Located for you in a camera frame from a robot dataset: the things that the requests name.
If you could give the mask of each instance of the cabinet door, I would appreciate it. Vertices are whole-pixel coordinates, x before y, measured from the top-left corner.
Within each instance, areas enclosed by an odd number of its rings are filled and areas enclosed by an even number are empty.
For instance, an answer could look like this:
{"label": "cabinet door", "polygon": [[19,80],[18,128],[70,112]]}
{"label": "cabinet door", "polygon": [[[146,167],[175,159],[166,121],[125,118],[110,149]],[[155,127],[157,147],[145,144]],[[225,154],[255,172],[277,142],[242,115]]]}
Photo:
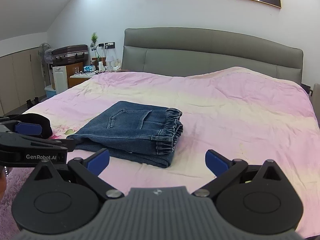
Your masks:
{"label": "cabinet door", "polygon": [[2,110],[1,101],[0,101],[0,116],[4,115],[4,112]]}
{"label": "cabinet door", "polygon": [[28,99],[33,100],[36,96],[32,78],[30,51],[25,50],[12,54],[12,59],[19,101],[22,106],[26,104]]}
{"label": "cabinet door", "polygon": [[53,67],[54,84],[57,95],[68,89],[68,78],[66,66]]}
{"label": "cabinet door", "polygon": [[5,114],[20,106],[11,55],[0,58],[0,101]]}
{"label": "cabinet door", "polygon": [[45,95],[44,77],[41,62],[38,58],[38,49],[31,49],[29,52],[31,59],[32,78],[33,84],[35,86],[36,97],[42,97]]}

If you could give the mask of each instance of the black cloth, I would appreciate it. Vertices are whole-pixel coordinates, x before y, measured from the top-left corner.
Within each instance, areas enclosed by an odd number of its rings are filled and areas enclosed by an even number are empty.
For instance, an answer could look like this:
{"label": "black cloth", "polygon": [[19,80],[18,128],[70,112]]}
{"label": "black cloth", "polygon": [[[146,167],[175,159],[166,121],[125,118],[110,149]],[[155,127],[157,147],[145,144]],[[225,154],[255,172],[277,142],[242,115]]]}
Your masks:
{"label": "black cloth", "polygon": [[40,135],[32,135],[33,137],[48,139],[52,135],[50,120],[39,114],[11,114],[7,115],[10,120],[17,120],[26,123],[39,124],[42,127]]}

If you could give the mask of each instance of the glass cup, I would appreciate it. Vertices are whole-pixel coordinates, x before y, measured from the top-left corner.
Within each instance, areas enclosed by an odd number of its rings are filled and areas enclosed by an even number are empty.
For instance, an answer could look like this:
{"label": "glass cup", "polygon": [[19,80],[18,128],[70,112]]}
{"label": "glass cup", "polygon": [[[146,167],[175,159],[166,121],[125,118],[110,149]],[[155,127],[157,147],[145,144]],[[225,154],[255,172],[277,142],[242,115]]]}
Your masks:
{"label": "glass cup", "polygon": [[79,67],[74,67],[73,68],[73,74],[78,75],[79,74]]}

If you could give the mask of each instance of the metal screw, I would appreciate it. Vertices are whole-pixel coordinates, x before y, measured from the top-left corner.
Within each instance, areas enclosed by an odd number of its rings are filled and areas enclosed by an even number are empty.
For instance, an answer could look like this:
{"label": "metal screw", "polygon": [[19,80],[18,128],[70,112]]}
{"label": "metal screw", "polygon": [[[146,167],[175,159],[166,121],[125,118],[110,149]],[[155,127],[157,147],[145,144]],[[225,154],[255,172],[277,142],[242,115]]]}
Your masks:
{"label": "metal screw", "polygon": [[106,192],[106,195],[109,198],[119,198],[119,197],[121,197],[122,193],[117,189],[109,189]]}
{"label": "metal screw", "polygon": [[204,188],[200,188],[194,192],[196,197],[207,197],[210,195],[210,191]]}
{"label": "metal screw", "polygon": [[161,193],[162,193],[162,190],[160,190],[160,189],[158,189],[158,188],[153,191],[153,194],[155,194],[155,195],[157,195],[157,196],[161,195]]}

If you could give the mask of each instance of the gray upholstered headboard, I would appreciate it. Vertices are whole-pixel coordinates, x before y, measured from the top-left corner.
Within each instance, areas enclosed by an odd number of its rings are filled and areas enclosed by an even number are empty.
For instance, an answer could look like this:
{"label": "gray upholstered headboard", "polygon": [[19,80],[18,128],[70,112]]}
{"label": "gray upholstered headboard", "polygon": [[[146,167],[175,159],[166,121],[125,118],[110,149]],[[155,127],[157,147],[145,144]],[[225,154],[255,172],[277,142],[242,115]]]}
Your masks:
{"label": "gray upholstered headboard", "polygon": [[245,67],[301,84],[303,52],[245,34],[196,28],[126,29],[122,69],[191,76]]}

